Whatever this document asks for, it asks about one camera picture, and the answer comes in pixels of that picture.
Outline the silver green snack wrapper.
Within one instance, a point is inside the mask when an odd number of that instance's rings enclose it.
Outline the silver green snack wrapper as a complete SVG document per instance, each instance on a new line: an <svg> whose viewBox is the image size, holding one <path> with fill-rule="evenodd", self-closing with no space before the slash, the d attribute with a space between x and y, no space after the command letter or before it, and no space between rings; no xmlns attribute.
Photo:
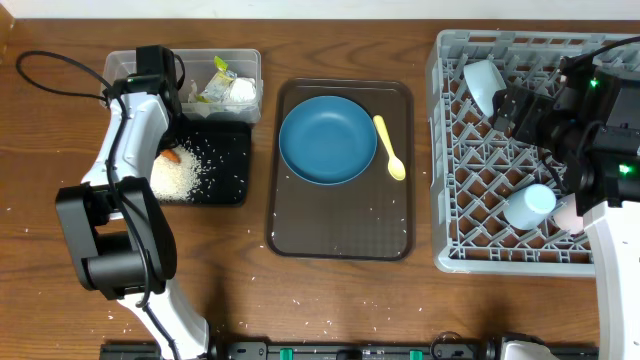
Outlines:
<svg viewBox="0 0 640 360"><path fill-rule="evenodd" d="M214 57L216 73L207 83L204 90L195 96L197 102L220 103L230 92L237 74L229 69L229 65L219 56Z"/></svg>

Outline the orange carrot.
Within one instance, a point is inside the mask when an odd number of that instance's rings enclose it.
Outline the orange carrot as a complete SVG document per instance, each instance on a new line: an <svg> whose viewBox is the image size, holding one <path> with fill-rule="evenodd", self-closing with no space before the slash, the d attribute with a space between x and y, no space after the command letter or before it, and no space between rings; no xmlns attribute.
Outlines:
<svg viewBox="0 0 640 360"><path fill-rule="evenodd" d="M175 164L180 164L181 163L181 159L178 156L178 154L176 152L174 152L173 150L171 150L171 149L166 149L166 150L162 151L160 153L160 155L162 157L166 158L167 160L175 163Z"/></svg>

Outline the light blue bowl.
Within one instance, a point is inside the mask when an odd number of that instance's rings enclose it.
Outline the light blue bowl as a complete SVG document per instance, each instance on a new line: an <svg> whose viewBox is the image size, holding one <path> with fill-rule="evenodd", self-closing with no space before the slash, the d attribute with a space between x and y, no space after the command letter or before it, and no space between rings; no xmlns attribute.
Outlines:
<svg viewBox="0 0 640 360"><path fill-rule="evenodd" d="M487 117L493 116L493 97L507 89L497 66L490 60L481 60L465 65L463 75L472 99L481 112Z"/></svg>

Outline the white tissue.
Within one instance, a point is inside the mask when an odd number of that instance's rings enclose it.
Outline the white tissue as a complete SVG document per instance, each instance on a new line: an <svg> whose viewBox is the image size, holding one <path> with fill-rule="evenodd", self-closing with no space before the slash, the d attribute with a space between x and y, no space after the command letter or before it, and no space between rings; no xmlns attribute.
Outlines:
<svg viewBox="0 0 640 360"><path fill-rule="evenodd" d="M195 109L201 113L203 113L204 110L208 110L210 113L240 113L253 106L257 95L255 81L252 78L246 77L237 77L233 82L230 92L220 103L197 102L195 96L201 92L198 91L197 85L192 83L191 92L187 100L189 104L194 104Z"/></svg>

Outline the light blue plastic cup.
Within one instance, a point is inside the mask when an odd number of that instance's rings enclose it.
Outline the light blue plastic cup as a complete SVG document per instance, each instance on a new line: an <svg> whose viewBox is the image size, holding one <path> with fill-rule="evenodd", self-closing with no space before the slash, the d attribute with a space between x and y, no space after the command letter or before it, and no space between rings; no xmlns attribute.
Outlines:
<svg viewBox="0 0 640 360"><path fill-rule="evenodd" d="M555 209L556 196L546 185L533 184L511 194L506 202L506 221L519 230L532 230Z"/></svg>

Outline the pink plastic cup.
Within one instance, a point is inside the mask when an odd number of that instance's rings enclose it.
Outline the pink plastic cup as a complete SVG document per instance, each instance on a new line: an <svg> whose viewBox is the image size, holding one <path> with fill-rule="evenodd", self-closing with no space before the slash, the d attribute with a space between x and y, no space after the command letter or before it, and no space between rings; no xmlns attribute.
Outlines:
<svg viewBox="0 0 640 360"><path fill-rule="evenodd" d="M577 202L574 194L559 199L556 209L552 213L552 220L557 227L571 235L577 235L584 230L583 218L577 214Z"/></svg>

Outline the yellow plastic spoon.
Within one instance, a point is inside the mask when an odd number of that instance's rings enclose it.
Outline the yellow plastic spoon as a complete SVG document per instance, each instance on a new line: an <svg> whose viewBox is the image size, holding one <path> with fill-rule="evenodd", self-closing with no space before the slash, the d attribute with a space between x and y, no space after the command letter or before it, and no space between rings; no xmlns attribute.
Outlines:
<svg viewBox="0 0 640 360"><path fill-rule="evenodd" d="M404 163L395 154L384 118L381 115L375 115L373 123L388 155L387 170L390 176L396 181L403 181L406 178L406 169Z"/></svg>

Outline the dark blue plate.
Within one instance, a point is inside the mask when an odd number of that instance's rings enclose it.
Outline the dark blue plate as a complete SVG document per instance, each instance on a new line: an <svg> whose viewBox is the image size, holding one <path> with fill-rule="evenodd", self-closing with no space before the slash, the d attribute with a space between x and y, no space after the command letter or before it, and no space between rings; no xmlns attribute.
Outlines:
<svg viewBox="0 0 640 360"><path fill-rule="evenodd" d="M338 185L363 173L377 151L377 134L367 111L340 96L316 96L284 118L278 144L287 167L317 185Z"/></svg>

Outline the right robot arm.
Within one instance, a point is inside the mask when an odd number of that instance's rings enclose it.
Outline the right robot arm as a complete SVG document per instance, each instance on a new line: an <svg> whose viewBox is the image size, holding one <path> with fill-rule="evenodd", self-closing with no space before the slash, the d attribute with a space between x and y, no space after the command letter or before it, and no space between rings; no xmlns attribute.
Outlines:
<svg viewBox="0 0 640 360"><path fill-rule="evenodd" d="M550 151L565 168L595 266L602 359L639 356L639 75L564 58L554 97L509 85L494 127Z"/></svg>

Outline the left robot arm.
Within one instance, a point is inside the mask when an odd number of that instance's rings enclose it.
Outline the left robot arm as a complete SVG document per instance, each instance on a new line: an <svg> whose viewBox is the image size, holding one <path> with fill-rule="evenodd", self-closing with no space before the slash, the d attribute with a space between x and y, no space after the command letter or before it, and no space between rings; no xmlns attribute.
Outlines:
<svg viewBox="0 0 640 360"><path fill-rule="evenodd" d="M153 163L182 110L182 83L130 75L106 85L110 124L80 184L59 190L56 211L81 285L133 312L164 359L208 356L209 325L175 278L177 249L150 187Z"/></svg>

